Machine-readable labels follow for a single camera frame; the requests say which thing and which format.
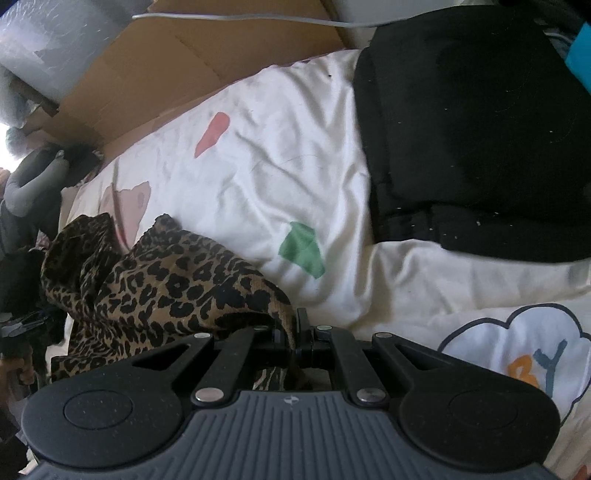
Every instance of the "green printed shape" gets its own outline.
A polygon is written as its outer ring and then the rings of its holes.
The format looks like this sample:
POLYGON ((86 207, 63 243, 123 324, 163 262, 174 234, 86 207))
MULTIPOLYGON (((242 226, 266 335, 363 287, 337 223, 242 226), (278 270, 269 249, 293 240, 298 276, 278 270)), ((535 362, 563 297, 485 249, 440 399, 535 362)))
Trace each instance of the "green printed shape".
POLYGON ((279 247, 279 254, 318 280, 326 269, 316 241, 316 232, 300 222, 290 222, 290 225, 291 232, 279 247))

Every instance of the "ribbed rubber pad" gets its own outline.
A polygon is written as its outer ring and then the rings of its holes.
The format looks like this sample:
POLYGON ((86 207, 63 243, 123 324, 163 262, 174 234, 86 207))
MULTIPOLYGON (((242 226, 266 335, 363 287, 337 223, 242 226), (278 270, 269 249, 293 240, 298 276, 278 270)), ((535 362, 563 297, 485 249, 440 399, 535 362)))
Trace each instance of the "ribbed rubber pad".
POLYGON ((389 417, 339 392, 244 391, 229 407, 202 410, 167 450, 112 472, 43 464, 35 480, 552 480, 539 465, 482 474, 419 454, 389 417))

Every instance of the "bed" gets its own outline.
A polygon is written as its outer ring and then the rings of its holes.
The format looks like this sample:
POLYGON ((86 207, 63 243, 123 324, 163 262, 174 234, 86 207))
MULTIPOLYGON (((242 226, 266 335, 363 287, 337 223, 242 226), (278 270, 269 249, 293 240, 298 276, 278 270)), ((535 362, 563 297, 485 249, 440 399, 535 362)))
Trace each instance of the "bed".
MULTIPOLYGON (((590 262, 374 244, 351 85, 358 54, 228 86, 69 191, 64 222, 109 212, 130 248, 168 213, 253 263, 314 324, 360 339, 387 330, 534 384, 563 421, 546 465, 572 479, 591 464, 590 262)), ((70 329, 48 359, 67 353, 70 329)))

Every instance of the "orange letter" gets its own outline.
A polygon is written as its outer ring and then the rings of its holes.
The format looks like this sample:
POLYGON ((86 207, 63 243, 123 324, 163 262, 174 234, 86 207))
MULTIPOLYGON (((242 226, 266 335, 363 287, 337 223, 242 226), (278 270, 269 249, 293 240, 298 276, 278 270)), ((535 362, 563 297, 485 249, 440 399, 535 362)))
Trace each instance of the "orange letter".
POLYGON ((522 355, 507 366, 507 375, 539 388, 538 379, 531 373, 531 355, 522 355))

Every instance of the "plastic bag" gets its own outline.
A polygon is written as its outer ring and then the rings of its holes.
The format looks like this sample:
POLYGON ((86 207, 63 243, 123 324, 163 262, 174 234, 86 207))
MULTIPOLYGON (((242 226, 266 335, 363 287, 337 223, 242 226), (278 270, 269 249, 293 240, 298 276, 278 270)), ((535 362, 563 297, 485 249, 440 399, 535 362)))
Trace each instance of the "plastic bag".
POLYGON ((0 64, 56 103, 152 0, 20 0, 0 17, 0 64))
POLYGON ((0 123, 22 128, 26 120, 27 101, 10 89, 13 78, 12 72, 0 65, 0 123))

